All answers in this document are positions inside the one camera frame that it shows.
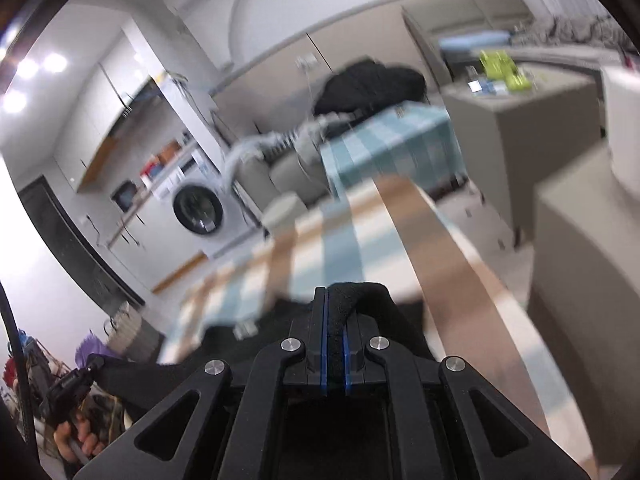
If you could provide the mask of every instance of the gray blanket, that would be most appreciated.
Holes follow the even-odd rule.
[[[587,44],[601,48],[635,51],[628,35],[610,16],[566,18],[550,16],[536,20],[511,37],[514,46]]]

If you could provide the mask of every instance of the human hand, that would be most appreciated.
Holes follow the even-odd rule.
[[[75,426],[78,428],[78,441],[82,444],[82,452],[87,456],[96,456],[104,449],[104,444],[98,441],[98,436],[91,433],[91,423],[82,413],[76,413]],[[73,438],[71,424],[68,421],[59,424],[53,433],[53,440],[58,446],[62,458],[69,463],[78,462],[78,457],[69,446]]]

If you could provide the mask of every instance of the plaid tablecloth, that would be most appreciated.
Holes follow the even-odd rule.
[[[393,173],[426,191],[466,175],[460,147],[444,108],[405,102],[321,146],[332,193],[344,197],[366,178]]]
[[[436,359],[465,358],[596,478],[582,416],[535,327],[462,232],[405,178],[364,182],[192,288],[160,361],[183,359],[207,326],[255,317],[276,296],[307,302],[316,286],[364,281],[383,283],[396,302],[422,298]]]

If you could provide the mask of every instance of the washing machine door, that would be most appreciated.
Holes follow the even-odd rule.
[[[174,197],[174,213],[189,231],[211,235],[222,225],[222,204],[208,187],[190,184]]]

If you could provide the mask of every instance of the silver bolt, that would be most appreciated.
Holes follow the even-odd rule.
[[[465,369],[466,363],[463,358],[460,357],[448,357],[446,361],[444,361],[445,366],[451,370],[452,372],[461,372]]]
[[[389,346],[389,339],[382,337],[381,335],[377,335],[369,340],[369,346],[376,350],[384,350]]]
[[[300,348],[300,341],[298,341],[294,337],[287,337],[282,343],[280,343],[280,348],[282,348],[286,352],[295,352],[298,348]]]
[[[209,375],[221,374],[225,369],[225,364],[220,359],[213,359],[204,365],[204,371]]]

